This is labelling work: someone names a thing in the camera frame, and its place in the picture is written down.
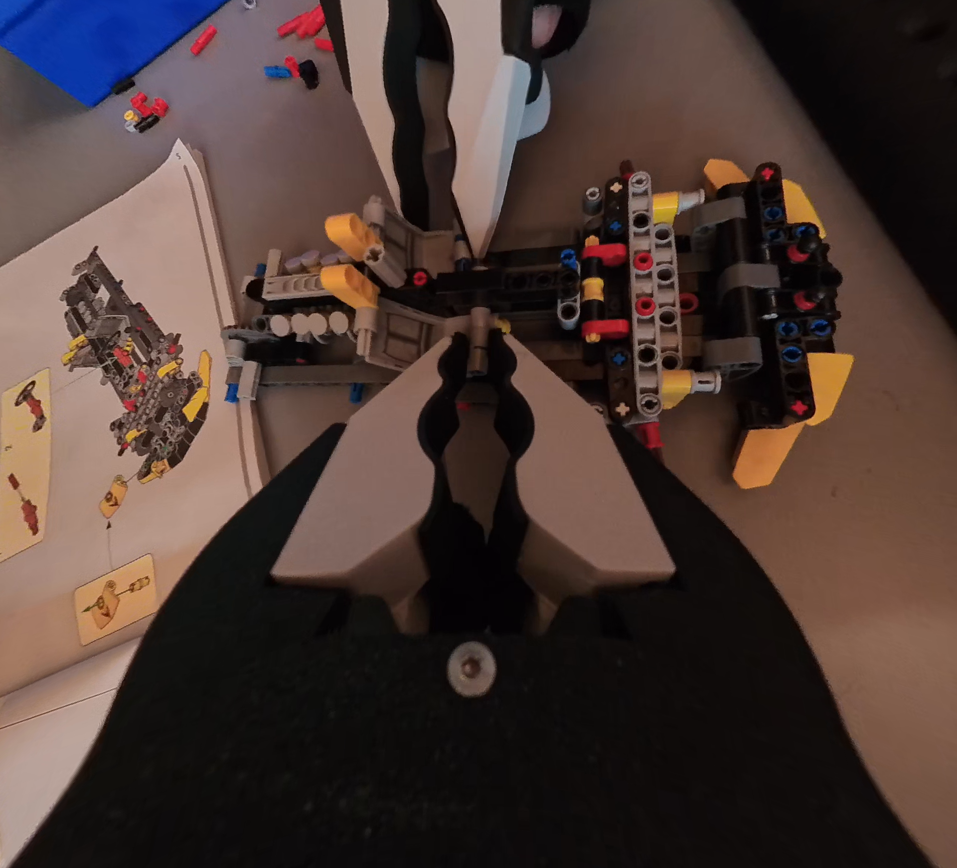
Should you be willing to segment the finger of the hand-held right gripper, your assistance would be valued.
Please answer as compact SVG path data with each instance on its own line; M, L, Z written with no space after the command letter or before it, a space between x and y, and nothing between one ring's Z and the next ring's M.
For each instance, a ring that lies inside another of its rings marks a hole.
M496 231L533 67L534 0L436 0L451 46L452 196L472 253Z
M340 0L350 93L402 216L430 226L417 61L421 0Z

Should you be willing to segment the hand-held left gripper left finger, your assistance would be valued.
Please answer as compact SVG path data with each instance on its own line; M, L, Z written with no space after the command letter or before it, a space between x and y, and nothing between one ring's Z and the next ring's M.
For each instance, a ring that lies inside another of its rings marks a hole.
M449 495L460 337L445 336L346 424L276 563L283 584L382 599L400 631L429 624L420 528Z

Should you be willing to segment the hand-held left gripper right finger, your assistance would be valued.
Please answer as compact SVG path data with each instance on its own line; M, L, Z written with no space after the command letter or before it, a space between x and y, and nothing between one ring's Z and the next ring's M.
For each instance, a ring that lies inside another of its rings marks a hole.
M669 581L675 563L604 418L501 332L494 386L508 453L494 550L520 626L543 634L568 599Z

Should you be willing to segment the grey lego panel piece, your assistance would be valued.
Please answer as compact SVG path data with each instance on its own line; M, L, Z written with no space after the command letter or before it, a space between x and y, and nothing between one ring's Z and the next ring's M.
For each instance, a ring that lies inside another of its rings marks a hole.
M422 231L402 217L398 218L398 224L405 235L407 270L422 269L433 276L454 271L455 230Z

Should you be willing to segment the lego car chassis model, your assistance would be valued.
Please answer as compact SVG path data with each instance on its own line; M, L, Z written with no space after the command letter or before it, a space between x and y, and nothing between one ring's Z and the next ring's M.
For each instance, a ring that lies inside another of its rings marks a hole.
M225 331L234 399L255 399L270 373L351 385L360 402L365 384L389 382L454 330L472 338L468 378L485 382L497 327L657 456L665 412L730 394L732 478L769 486L852 370L834 345L843 278L816 209L778 163L746 174L713 158L703 178L655 192L624 161L586 190L568 240L472 253L470 268L437 276L407 270L402 216L373 195L360 215L326 220L330 253L271 251L245 280L258 314Z

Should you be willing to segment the open lego instruction booklet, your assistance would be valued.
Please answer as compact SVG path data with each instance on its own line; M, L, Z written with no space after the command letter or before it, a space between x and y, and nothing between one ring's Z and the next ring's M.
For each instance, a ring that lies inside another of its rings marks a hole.
M1 687L141 634L262 485L202 157L3 265Z

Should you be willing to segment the pile of red blue pins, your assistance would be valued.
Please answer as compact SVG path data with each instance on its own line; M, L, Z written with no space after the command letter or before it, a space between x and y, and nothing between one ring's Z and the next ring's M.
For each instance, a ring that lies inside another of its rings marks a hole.
M332 54L334 44L330 37L322 35L326 26L325 12L321 4L308 11L297 14L283 22L277 29L279 39L294 37L311 39L317 49ZM189 53L199 57L207 50L218 34L215 26L209 25L190 45ZM307 89L316 89L319 85L319 71L314 61L298 60L287 55L281 64L268 64L263 68L267 80L299 80ZM143 91L137 91L129 98L129 109L124 112L124 129L128 133L146 133L168 116L169 103L159 96L150 97Z

